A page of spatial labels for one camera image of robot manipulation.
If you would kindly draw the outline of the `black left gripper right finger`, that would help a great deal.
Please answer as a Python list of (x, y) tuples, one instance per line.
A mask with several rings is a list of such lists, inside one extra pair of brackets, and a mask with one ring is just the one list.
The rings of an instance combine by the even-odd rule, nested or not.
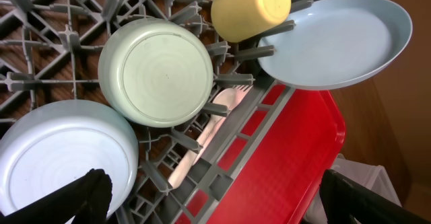
[(430, 224), (335, 170), (325, 170), (319, 195), (329, 224)]

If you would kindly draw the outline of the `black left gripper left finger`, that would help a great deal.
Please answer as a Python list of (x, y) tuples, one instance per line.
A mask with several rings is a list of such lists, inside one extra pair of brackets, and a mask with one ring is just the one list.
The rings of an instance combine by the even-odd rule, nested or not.
[(1, 218), (2, 224), (104, 224), (112, 200), (112, 181), (102, 169), (83, 177)]

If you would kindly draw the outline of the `small light blue bowl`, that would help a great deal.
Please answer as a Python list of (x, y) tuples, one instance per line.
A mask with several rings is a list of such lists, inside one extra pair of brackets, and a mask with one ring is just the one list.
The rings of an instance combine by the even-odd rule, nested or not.
[(1, 212), (12, 214), (88, 173), (112, 181), (111, 216), (134, 185), (138, 140), (118, 112), (89, 100), (41, 106), (1, 137)]

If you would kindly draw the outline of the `green bowl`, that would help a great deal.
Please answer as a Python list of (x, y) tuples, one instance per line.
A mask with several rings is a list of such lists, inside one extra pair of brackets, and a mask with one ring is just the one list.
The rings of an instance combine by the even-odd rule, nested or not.
[(204, 107), (213, 87), (213, 65), (205, 45), (172, 22), (129, 22), (106, 41), (98, 80), (107, 102), (138, 124), (180, 125)]

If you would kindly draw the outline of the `white plastic fork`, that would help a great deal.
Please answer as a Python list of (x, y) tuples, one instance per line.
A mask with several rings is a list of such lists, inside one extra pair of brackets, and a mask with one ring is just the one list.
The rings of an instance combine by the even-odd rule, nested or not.
[[(246, 94), (252, 89), (251, 85), (237, 85), (232, 88), (227, 88), (221, 91), (214, 99), (214, 104), (225, 105), (228, 108), (228, 114), (235, 109), (239, 103), (244, 99)], [(225, 116), (218, 116), (212, 114), (210, 116), (209, 122), (206, 127), (203, 129), (201, 135), (198, 137), (197, 141), (203, 148), (200, 150), (198, 155), (195, 157), (193, 165), (197, 163), (199, 158), (203, 155), (207, 146), (217, 133), (221, 124), (225, 121)]]

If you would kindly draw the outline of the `white plastic spoon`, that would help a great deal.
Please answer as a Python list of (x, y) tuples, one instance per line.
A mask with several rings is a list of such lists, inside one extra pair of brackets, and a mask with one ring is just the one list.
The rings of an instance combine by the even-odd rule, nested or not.
[[(233, 104), (236, 100), (236, 94), (238, 92), (237, 88), (227, 88), (221, 91), (213, 100), (214, 104), (221, 104), (228, 107), (228, 111), (233, 109)], [(183, 182), (185, 176), (190, 170), (191, 166), (195, 162), (195, 159), (200, 155), (201, 151), (204, 149), (204, 143), (206, 142), (208, 136), (212, 132), (214, 126), (221, 120), (224, 119), (225, 116), (218, 116), (213, 114), (210, 116), (209, 122), (206, 127), (203, 129), (202, 133), (197, 138), (197, 142), (202, 149), (195, 153), (194, 151), (188, 150), (183, 158), (180, 160), (179, 164), (175, 167), (173, 172), (168, 178), (168, 183), (172, 186), (173, 189), (178, 188)]]

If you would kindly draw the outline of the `light blue plate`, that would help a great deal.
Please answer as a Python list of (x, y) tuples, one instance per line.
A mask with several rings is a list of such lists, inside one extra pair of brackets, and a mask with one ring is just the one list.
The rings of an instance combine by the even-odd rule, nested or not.
[(274, 79), (297, 89), (347, 87), (373, 77), (408, 45), (413, 24), (390, 0), (320, 0), (289, 15), (292, 30), (264, 36), (259, 59)]

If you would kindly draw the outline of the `yellow cup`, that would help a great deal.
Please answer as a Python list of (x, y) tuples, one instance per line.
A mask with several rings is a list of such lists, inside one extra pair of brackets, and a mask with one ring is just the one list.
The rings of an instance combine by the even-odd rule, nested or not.
[(213, 0), (211, 21), (228, 42), (240, 42), (284, 22), (292, 0)]

